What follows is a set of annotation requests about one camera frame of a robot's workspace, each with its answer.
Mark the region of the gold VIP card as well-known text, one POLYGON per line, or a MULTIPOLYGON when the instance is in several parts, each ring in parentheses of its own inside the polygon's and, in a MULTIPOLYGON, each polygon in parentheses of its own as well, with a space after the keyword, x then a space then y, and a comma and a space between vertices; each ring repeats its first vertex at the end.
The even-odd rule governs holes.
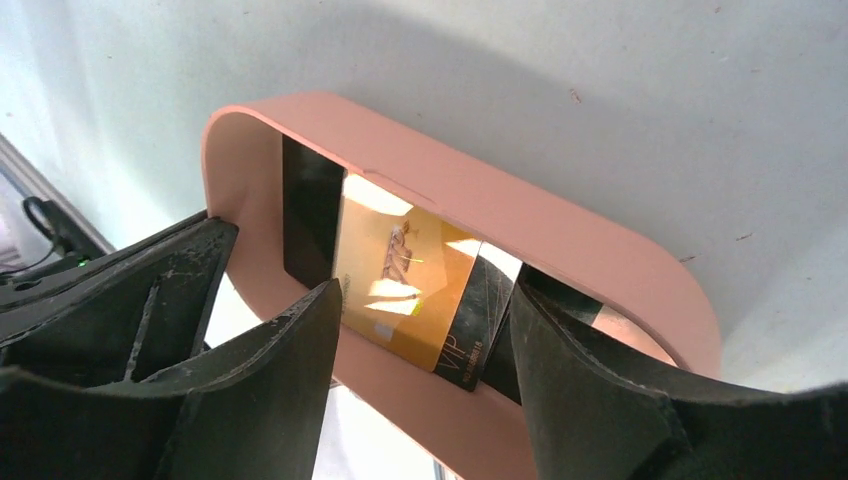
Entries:
POLYGON ((431 371, 481 246, 440 217, 349 174, 334 274, 342 322, 369 341, 431 371))

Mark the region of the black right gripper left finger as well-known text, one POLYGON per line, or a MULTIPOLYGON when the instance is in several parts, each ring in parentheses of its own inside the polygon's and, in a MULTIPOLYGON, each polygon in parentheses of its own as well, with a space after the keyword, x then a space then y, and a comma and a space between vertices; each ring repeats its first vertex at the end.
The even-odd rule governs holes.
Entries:
POLYGON ((280 316, 134 383, 1 372, 5 479, 308 479, 340 332, 330 280, 280 316))

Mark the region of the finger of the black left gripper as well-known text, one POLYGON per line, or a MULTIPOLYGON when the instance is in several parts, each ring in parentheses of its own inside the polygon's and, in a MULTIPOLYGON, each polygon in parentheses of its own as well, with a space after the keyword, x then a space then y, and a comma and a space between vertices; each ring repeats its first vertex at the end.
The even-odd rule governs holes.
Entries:
POLYGON ((140 382, 199 354, 237 235, 199 213, 85 266, 2 287, 2 371, 140 382))

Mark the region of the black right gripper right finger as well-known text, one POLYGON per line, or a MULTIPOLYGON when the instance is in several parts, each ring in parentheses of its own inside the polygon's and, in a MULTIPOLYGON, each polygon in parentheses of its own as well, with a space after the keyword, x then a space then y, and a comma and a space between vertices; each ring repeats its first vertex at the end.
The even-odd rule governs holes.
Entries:
POLYGON ((843 479, 847 388, 780 394, 643 354, 518 286, 511 337, 542 479, 843 479))

